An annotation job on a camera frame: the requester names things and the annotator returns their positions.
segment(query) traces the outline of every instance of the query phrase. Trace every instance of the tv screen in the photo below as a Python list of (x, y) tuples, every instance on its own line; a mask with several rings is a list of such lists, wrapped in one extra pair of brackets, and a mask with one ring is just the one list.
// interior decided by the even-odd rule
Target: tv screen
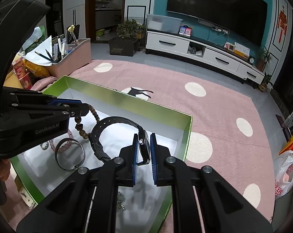
[(264, 0), (168, 0), (167, 11), (208, 21), (260, 46), (267, 3)]

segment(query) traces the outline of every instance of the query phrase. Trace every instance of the drawer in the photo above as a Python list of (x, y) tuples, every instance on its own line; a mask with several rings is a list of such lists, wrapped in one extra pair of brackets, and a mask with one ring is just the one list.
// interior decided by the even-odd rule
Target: drawer
[(220, 67), (221, 69), (226, 71), (237, 72), (240, 65), (240, 62), (238, 62), (237, 60), (231, 59), (226, 55), (210, 50), (208, 48), (206, 48), (203, 54), (203, 59), (215, 64), (216, 67)]
[(242, 75), (244, 79), (249, 78), (250, 80), (255, 81), (258, 84), (261, 84), (264, 78), (264, 75), (242, 63), (240, 64), (237, 73)]
[(189, 41), (173, 36), (166, 36), (148, 32), (146, 47), (149, 49), (166, 49), (180, 53), (187, 53)]

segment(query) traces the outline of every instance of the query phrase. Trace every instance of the silver rivet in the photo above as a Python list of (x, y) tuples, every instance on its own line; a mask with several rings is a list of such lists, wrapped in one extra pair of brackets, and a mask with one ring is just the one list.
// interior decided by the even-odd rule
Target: silver rivet
[(203, 171), (204, 171), (205, 173), (210, 173), (210, 172), (212, 172), (212, 167), (211, 167), (211, 166), (204, 166), (204, 167), (203, 167)]
[(121, 157), (117, 157), (117, 158), (114, 159), (114, 162), (117, 163), (117, 164), (121, 164), (121, 163), (124, 162), (124, 159), (121, 158)]
[(175, 162), (175, 157), (170, 156), (170, 157), (166, 158), (166, 161), (168, 163), (174, 163)]
[(80, 168), (78, 169), (78, 173), (79, 173), (79, 174), (85, 174), (85, 173), (87, 173), (87, 168), (86, 168), (86, 167), (80, 167)]

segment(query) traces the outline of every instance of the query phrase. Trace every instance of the red hanging decoration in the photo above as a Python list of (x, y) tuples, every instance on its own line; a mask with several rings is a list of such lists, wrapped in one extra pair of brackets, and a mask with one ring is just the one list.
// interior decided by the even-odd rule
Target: red hanging decoration
[(279, 26), (281, 27), (279, 43), (281, 42), (282, 32), (284, 31), (284, 35), (286, 35), (286, 30), (288, 27), (288, 21), (287, 21), (286, 15), (284, 13), (284, 6), (282, 6), (282, 7), (283, 7), (283, 10), (280, 11), (279, 20), (278, 20), (278, 29), (279, 29)]

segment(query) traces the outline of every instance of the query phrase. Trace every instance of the pen holder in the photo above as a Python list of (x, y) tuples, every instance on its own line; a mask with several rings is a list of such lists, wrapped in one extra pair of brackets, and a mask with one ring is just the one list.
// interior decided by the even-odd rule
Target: pen holder
[(66, 45), (65, 50), (67, 55), (63, 60), (48, 66), (49, 73), (54, 77), (61, 78), (64, 75), (69, 75), (92, 61), (90, 38), (79, 39), (79, 45), (74, 43)]

